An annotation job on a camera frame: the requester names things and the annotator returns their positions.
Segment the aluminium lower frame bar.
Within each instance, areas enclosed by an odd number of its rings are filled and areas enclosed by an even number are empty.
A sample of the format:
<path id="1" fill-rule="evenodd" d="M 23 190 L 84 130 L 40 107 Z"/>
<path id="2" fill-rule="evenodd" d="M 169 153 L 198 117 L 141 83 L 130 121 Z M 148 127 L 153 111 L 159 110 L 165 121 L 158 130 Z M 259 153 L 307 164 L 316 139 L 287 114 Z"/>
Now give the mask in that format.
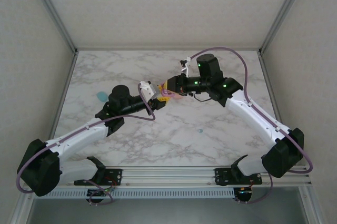
<path id="1" fill-rule="evenodd" d="M 33 194 L 20 194 L 7 224 L 27 224 L 34 199 L 35 196 Z"/>
<path id="2" fill-rule="evenodd" d="M 299 192 L 308 224 L 328 224 L 324 218 L 314 189 L 309 186 L 300 186 Z"/>

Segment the grooved aluminium base rail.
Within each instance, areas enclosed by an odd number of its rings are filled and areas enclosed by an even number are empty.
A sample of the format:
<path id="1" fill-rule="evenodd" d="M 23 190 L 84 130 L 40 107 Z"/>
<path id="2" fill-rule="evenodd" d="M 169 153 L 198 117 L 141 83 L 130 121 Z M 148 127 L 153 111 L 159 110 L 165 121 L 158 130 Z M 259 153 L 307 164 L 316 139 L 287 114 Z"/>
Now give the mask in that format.
<path id="1" fill-rule="evenodd" d="M 215 188 L 216 166 L 121 166 L 121 184 L 119 188 Z M 309 175 L 287 172 L 281 178 L 272 179 L 268 174 L 259 175 L 261 184 L 253 188 L 311 186 Z"/>

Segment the aluminium frame post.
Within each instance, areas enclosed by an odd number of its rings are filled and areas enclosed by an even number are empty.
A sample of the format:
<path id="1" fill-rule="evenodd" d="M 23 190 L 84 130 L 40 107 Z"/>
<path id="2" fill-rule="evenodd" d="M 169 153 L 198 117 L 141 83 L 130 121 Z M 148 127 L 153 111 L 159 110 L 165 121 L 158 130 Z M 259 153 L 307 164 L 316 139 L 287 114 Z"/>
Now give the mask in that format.
<path id="1" fill-rule="evenodd" d="M 278 30 L 280 29 L 282 23 L 284 22 L 285 18 L 288 15 L 291 7 L 293 6 L 295 0 L 284 0 L 281 4 L 281 7 L 267 33 L 265 36 L 262 45 L 259 48 L 259 53 L 261 56 L 267 51 L 269 46 L 271 45 L 272 41 L 274 40 Z"/>
<path id="2" fill-rule="evenodd" d="M 50 18 L 54 22 L 56 28 L 58 29 L 59 33 L 61 34 L 63 40 L 66 42 L 68 48 L 71 50 L 74 56 L 77 55 L 77 48 L 71 39 L 70 34 L 68 33 L 63 21 L 60 18 L 52 0 L 41 0 L 42 4 L 44 5 L 46 11 L 48 12 Z"/>

